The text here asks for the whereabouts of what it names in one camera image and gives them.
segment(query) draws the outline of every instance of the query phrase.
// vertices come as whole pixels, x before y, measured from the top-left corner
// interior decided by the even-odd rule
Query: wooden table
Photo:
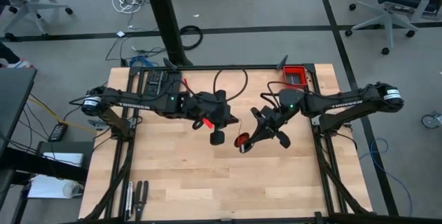
[[[268,91],[267,82],[282,78],[282,71],[277,70],[247,72],[247,89],[229,102],[231,113],[242,124],[223,129],[223,145],[209,144],[211,130],[207,127],[194,131],[190,121],[167,120],[153,112],[140,111],[144,121],[137,127],[130,178],[134,184],[139,180],[150,183],[142,220],[294,218],[310,217],[314,212],[327,215],[309,118],[298,114],[281,128],[291,138],[288,149],[282,148],[277,139],[259,142],[246,154],[234,147],[238,133],[253,133],[256,128],[250,108],[261,109],[266,104],[259,94]],[[211,92],[215,73],[183,71],[183,77],[193,91]],[[317,64],[316,74],[322,94],[339,92],[331,64]],[[128,68],[113,68],[108,86],[125,90],[127,81]],[[223,71],[217,88],[224,89],[229,97],[243,84],[242,71]],[[282,85],[272,85],[275,92],[281,88]],[[115,107],[114,111],[121,113],[122,109]],[[339,132],[351,136],[345,127]],[[107,137],[102,136],[96,144]],[[341,136],[332,140],[342,182],[364,208],[371,210],[354,144]],[[115,141],[108,141],[93,154],[80,218],[92,211],[109,185],[115,147]],[[331,181],[330,185],[338,209]],[[120,190],[115,194],[114,216]]]

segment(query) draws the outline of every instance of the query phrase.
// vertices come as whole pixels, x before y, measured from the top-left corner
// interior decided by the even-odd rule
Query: red container
[[[305,88],[305,68],[303,66],[284,66],[284,82],[296,88]]]

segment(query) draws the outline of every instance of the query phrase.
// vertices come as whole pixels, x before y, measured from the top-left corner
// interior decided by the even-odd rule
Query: yellow cable
[[[67,122],[65,120],[62,120],[59,116],[55,115],[49,108],[47,108],[45,105],[43,105],[42,103],[32,99],[32,98],[28,98],[30,101],[34,102],[35,104],[39,105],[41,108],[45,109],[52,117],[54,117],[54,119],[56,119],[58,122],[63,123],[63,124],[67,124],[70,125],[72,127],[77,127],[78,129],[82,129],[85,131],[89,131],[93,134],[97,134],[97,132],[91,128],[88,127],[83,127],[79,124],[75,124],[75,123],[71,123],[71,122]]]

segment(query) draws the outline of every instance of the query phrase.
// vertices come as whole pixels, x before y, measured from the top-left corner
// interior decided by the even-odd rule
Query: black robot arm
[[[226,92],[223,90],[215,94],[200,92],[190,95],[188,92],[179,92],[163,93],[155,97],[104,86],[90,90],[81,106],[83,113],[101,118],[112,128],[113,135],[127,140],[133,138],[132,124],[119,117],[111,109],[112,106],[154,111],[168,119],[192,120],[195,130],[203,125],[203,119],[207,119],[215,127],[210,139],[213,145],[224,143],[221,129],[228,124],[238,123],[238,119],[230,114]]]
[[[325,96],[286,88],[275,96],[279,97],[279,104],[275,107],[264,106],[261,111],[254,107],[251,109],[258,126],[252,136],[243,133],[235,140],[235,146],[241,153],[250,151],[255,143],[275,136],[284,148],[288,148],[291,144],[290,139],[279,128],[299,111],[309,118],[318,118],[321,133],[331,133],[339,130],[344,123],[370,113],[395,113],[403,107],[403,100],[397,88],[380,82],[335,95]],[[325,113],[342,107],[349,108],[337,114]]]

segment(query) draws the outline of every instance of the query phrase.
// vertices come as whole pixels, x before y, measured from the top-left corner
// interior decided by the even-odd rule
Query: shoe
[[[20,62],[15,64],[8,64],[8,68],[33,68],[34,66],[26,61],[25,59],[20,59]]]

